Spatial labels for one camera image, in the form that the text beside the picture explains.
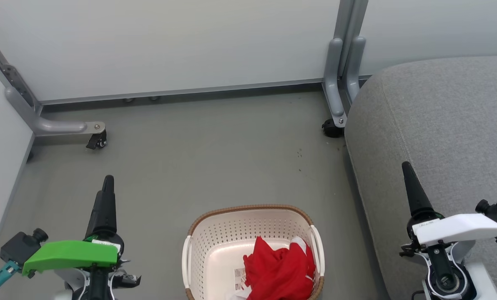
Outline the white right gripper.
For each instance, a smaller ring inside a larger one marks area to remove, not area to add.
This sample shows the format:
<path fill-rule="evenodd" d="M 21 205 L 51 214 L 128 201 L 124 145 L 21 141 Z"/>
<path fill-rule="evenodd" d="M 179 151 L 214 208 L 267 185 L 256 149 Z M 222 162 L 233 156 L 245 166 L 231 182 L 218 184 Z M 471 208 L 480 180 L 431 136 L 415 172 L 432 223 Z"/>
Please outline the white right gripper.
<path fill-rule="evenodd" d="M 410 162 L 402 163 L 407 201 L 412 218 L 437 218 L 426 192 Z M 425 221 L 412 226 L 420 245 L 497 238 L 497 222 L 481 213 L 462 213 L 447 218 Z"/>

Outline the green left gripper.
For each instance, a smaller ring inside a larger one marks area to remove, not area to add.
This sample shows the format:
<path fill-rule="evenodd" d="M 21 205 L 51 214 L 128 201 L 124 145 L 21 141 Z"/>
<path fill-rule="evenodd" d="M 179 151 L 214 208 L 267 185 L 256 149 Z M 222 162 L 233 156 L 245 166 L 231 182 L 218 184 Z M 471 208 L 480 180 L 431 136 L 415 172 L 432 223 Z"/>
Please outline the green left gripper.
<path fill-rule="evenodd" d="M 85 238 L 45 243 L 23 266 L 23 276 L 67 268 L 114 267 L 125 243 L 117 234 L 114 177 L 106 175 L 97 192 Z"/>

